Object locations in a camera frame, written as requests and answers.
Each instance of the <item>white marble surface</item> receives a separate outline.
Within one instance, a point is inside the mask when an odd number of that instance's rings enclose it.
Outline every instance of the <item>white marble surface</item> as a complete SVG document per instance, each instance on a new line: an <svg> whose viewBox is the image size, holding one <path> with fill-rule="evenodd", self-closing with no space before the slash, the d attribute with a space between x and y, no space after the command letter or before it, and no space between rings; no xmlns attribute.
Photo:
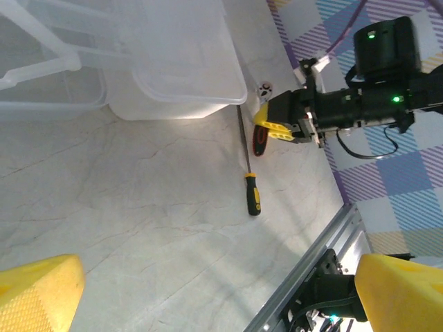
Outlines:
<svg viewBox="0 0 443 332"><path fill-rule="evenodd" d="M226 11L250 85L293 89L265 2ZM78 253L87 285L72 331L241 331L342 205L315 145L272 140L251 160L257 218L235 107L0 124L0 269Z"/></svg>

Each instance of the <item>purple cable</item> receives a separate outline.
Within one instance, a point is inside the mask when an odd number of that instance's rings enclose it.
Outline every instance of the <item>purple cable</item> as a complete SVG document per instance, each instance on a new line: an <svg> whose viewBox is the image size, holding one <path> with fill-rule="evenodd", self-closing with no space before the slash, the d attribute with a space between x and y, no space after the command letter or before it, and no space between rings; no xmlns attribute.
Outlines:
<svg viewBox="0 0 443 332"><path fill-rule="evenodd" d="M354 14L351 16L351 20L347 23L346 27L343 29L343 32L337 38L337 40L326 50L326 54L330 54L333 52L338 45L346 38L347 34L351 31L352 26L354 25L357 17L360 15L363 7L368 2L368 0L361 0L358 7L356 8ZM435 9L438 14L443 17L443 4L439 2L439 0L427 0L427 2Z"/></svg>
<svg viewBox="0 0 443 332"><path fill-rule="evenodd" d="M341 44L341 42L346 38L347 34L351 31L351 27L354 25L355 21L357 20L357 17L360 15L361 11L363 10L363 7L368 2L368 0L361 0L360 4L356 8L354 14L352 14L351 19L347 23L346 27L343 29L343 32L341 35L337 38L337 40L326 50L326 54L330 54L333 52L338 45Z"/></svg>

